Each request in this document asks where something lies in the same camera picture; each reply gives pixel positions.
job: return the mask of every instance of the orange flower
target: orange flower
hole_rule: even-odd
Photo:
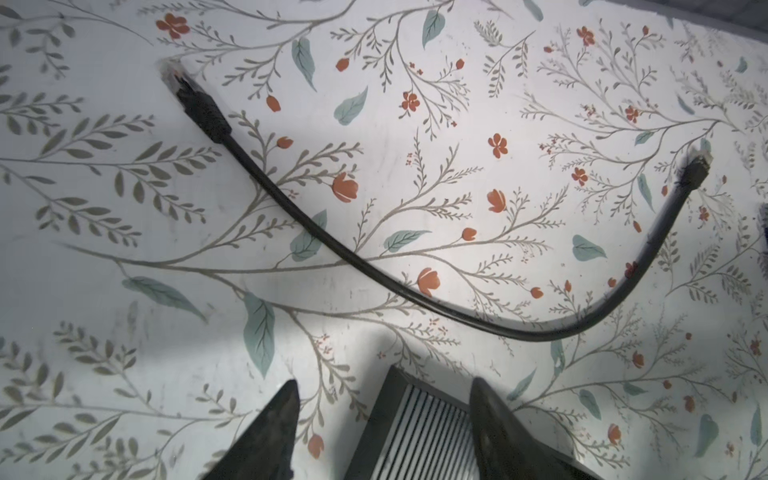
[[[344,180],[346,178],[346,172],[342,172],[338,177],[333,179],[331,190],[336,198],[348,204],[352,199],[357,198],[357,182],[354,180]]]
[[[400,104],[403,110],[408,110],[410,108],[411,111],[416,111],[416,107],[421,104],[421,102],[416,99],[416,94],[409,94],[407,91],[404,91],[402,97],[405,98],[405,100],[402,101],[402,104]]]
[[[489,210],[495,214],[499,214],[504,211],[507,206],[507,199],[504,197],[504,192],[493,190],[487,196],[488,201],[491,202],[491,208]]]
[[[752,354],[754,356],[760,356],[762,353],[760,352],[760,344],[762,340],[754,339],[750,343],[750,350],[752,350]]]
[[[320,453],[326,449],[326,446],[323,443],[323,437],[317,434],[312,435],[312,438],[310,439],[310,442],[306,444],[306,447],[309,449],[310,454],[315,458],[315,460],[320,458]]]
[[[645,358],[643,357],[642,353],[637,353],[637,350],[634,351],[632,354],[632,363],[638,368],[643,368],[643,365],[645,365]]]
[[[576,180],[578,184],[583,187],[584,182],[589,180],[589,177],[587,177],[586,173],[587,172],[585,172],[583,168],[576,167],[574,169],[574,173],[571,174],[571,178]]]
[[[611,441],[612,445],[616,445],[621,441],[621,430],[619,430],[619,425],[611,423],[611,426],[608,427],[608,440]]]
[[[271,111],[280,111],[280,102],[272,95],[266,98],[266,105]]]
[[[627,120],[632,120],[632,123],[637,123],[637,117],[640,116],[640,111],[638,109],[630,105],[624,110],[624,113],[627,114]]]
[[[502,154],[507,154],[507,139],[502,138],[500,134],[494,134],[493,138],[489,138],[488,144],[493,147],[494,157],[501,158]]]
[[[437,272],[431,268],[425,268],[419,274],[419,278],[416,280],[419,285],[419,290],[429,298],[432,298],[432,292],[430,290],[437,290],[440,286],[440,279],[437,276]]]
[[[336,70],[345,71],[349,67],[349,59],[347,57],[342,58],[336,63]]]
[[[464,231],[462,232],[462,239],[463,239],[465,242],[471,242],[471,241],[473,241],[473,240],[475,239],[475,235],[477,235],[477,232],[478,232],[478,231],[477,231],[477,230],[475,230],[474,228],[468,228],[468,227],[467,227],[467,228],[465,228],[465,229],[464,229]]]
[[[587,30],[587,27],[581,27],[581,29],[577,28],[576,33],[582,40],[584,40],[584,47],[594,45],[594,33]]]
[[[172,13],[165,15],[165,22],[158,20],[156,25],[160,30],[168,31],[170,37],[174,40],[178,40],[181,38],[181,35],[190,32],[190,28],[187,26],[187,19],[184,17],[174,17]]]
[[[280,137],[280,138],[277,139],[277,146],[282,148],[282,149],[286,149],[286,148],[290,147],[291,145],[293,145],[293,140],[291,140],[288,137]]]
[[[694,401],[694,398],[690,395],[686,395],[683,397],[683,400],[685,400],[685,409],[688,412],[693,413],[696,409],[696,402]]]
[[[635,270],[637,270],[637,262],[627,263],[627,269],[624,271],[624,276],[631,278],[634,275]]]

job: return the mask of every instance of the floral patterned surface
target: floral patterned surface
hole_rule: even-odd
[[[395,364],[473,376],[605,478],[764,478],[768,49],[585,0],[0,7],[3,478],[195,478],[297,378],[297,478],[341,478]],[[622,277],[691,148],[714,164],[600,326],[520,343],[340,263],[199,132],[427,296],[528,328]]]

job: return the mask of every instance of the ribbed panel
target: ribbed panel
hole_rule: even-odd
[[[371,478],[480,478],[474,448],[466,412],[408,385]]]

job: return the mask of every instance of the black cable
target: black cable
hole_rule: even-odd
[[[677,182],[677,186],[660,212],[658,221],[650,232],[648,241],[640,252],[640,256],[635,261],[633,272],[629,277],[624,278],[601,303],[593,306],[588,313],[583,313],[580,316],[568,316],[546,322],[523,323],[512,319],[494,319],[501,323],[519,324],[519,328],[511,328],[498,323],[480,320],[475,316],[475,312],[471,310],[428,298],[414,289],[404,286],[399,281],[360,258],[330,233],[314,223],[253,162],[250,155],[232,138],[232,127],[227,123],[227,120],[221,114],[221,111],[210,95],[202,91],[197,84],[188,76],[180,73],[178,69],[168,72],[165,80],[181,101],[187,115],[192,118],[203,132],[213,142],[223,144],[235,159],[240,162],[240,165],[246,169],[250,176],[266,190],[283,210],[304,227],[310,235],[320,240],[323,245],[330,248],[342,260],[354,266],[359,272],[394,294],[431,312],[463,323],[474,329],[482,330],[483,332],[525,342],[550,342],[577,335],[602,321],[613,309],[619,306],[648,271],[659,249],[664,244],[664,239],[674,225],[677,215],[682,210],[686,199],[691,192],[701,185],[709,172],[709,164],[703,155],[693,158],[688,163],[680,180]]]

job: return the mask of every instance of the floral tablecloth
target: floral tablecloth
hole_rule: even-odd
[[[605,478],[765,478],[768,48],[589,0],[35,0],[0,6],[2,478],[195,478],[288,379],[297,478],[341,478],[390,365],[486,378]],[[339,262],[188,120],[181,60]]]

